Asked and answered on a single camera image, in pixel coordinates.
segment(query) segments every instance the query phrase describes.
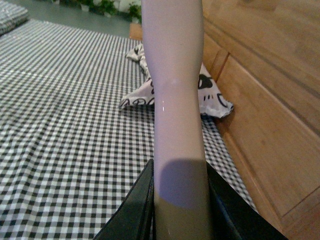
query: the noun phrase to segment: white mannequin leg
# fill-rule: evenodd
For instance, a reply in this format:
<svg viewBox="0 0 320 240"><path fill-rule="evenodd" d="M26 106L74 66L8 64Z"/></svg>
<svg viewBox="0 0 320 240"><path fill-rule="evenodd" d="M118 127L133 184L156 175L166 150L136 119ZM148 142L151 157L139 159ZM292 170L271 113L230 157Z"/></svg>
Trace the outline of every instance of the white mannequin leg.
<svg viewBox="0 0 320 240"><path fill-rule="evenodd" d="M197 88L202 2L142 0L142 28L155 91L157 239L212 239Z"/></svg>

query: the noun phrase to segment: floor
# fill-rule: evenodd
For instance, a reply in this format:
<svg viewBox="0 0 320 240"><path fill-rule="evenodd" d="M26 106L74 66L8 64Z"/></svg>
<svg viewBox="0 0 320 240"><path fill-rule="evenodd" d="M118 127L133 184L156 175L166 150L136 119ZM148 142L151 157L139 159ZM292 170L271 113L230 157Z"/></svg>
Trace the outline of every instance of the floor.
<svg viewBox="0 0 320 240"><path fill-rule="evenodd" d="M28 9L30 18L87 29L95 32L129 37L130 22L122 16L111 18L79 8L52 4L50 0L6 0Z"/></svg>

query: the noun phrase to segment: checkered fabric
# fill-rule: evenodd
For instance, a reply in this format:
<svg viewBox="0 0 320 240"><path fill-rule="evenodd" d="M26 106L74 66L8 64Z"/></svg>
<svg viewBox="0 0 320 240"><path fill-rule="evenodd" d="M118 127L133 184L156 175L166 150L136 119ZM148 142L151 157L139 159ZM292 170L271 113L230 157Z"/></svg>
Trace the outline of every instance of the checkered fabric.
<svg viewBox="0 0 320 240"><path fill-rule="evenodd" d="M30 20L0 37L0 239L91 239L153 158L139 42ZM211 117L207 160L254 208Z"/></svg>
<svg viewBox="0 0 320 240"><path fill-rule="evenodd" d="M0 36L24 23L28 15L24 7L0 0Z"/></svg>

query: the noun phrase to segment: white fabric with black print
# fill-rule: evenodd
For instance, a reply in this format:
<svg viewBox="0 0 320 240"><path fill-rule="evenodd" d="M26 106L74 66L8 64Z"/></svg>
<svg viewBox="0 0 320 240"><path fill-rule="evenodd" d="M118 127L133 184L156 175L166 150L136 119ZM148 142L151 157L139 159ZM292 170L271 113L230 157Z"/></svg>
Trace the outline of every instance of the white fabric with black print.
<svg viewBox="0 0 320 240"><path fill-rule="evenodd" d="M153 105L155 103L155 90L148 70L143 44L130 50L126 57L139 62L146 76L146 81L135 91L124 96L120 108L136 105ZM198 99L201 114L207 114L217 118L223 118L230 114L234 105L225 100L219 91L215 81L211 78L206 67L202 64L198 79Z"/></svg>

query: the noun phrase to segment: wooden furniture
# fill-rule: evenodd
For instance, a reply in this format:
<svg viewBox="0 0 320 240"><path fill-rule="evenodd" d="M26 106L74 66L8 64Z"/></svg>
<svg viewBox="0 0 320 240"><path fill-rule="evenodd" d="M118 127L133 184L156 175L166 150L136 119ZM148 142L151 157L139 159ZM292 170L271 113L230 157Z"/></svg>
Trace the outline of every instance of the wooden furniture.
<svg viewBox="0 0 320 240"><path fill-rule="evenodd" d="M234 103L217 121L229 153L266 220L290 240L318 240L320 3L202 3L203 62Z"/></svg>
<svg viewBox="0 0 320 240"><path fill-rule="evenodd" d="M142 27L139 23L130 23L129 38L142 40Z"/></svg>

